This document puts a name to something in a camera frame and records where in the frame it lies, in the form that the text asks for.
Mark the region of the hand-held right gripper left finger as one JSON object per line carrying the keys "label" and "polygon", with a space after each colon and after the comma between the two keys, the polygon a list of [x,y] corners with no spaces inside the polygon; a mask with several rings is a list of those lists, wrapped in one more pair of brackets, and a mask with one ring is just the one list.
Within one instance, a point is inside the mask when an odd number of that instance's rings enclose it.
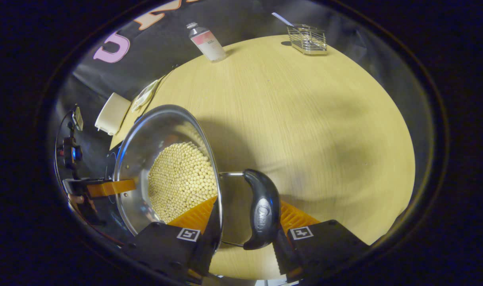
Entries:
{"label": "hand-held right gripper left finger", "polygon": [[197,206],[209,206],[199,219],[204,227],[180,227],[152,222],[122,246],[138,266],[175,284],[202,284],[221,242],[218,197]]}

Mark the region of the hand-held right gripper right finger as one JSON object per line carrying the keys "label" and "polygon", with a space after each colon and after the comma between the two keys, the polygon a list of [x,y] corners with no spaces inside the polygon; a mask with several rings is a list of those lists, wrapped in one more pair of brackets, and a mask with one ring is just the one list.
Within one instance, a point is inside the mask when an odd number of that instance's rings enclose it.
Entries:
{"label": "hand-held right gripper right finger", "polygon": [[321,222],[281,201],[281,220],[273,248],[288,282],[319,282],[348,268],[369,250],[337,220]]}

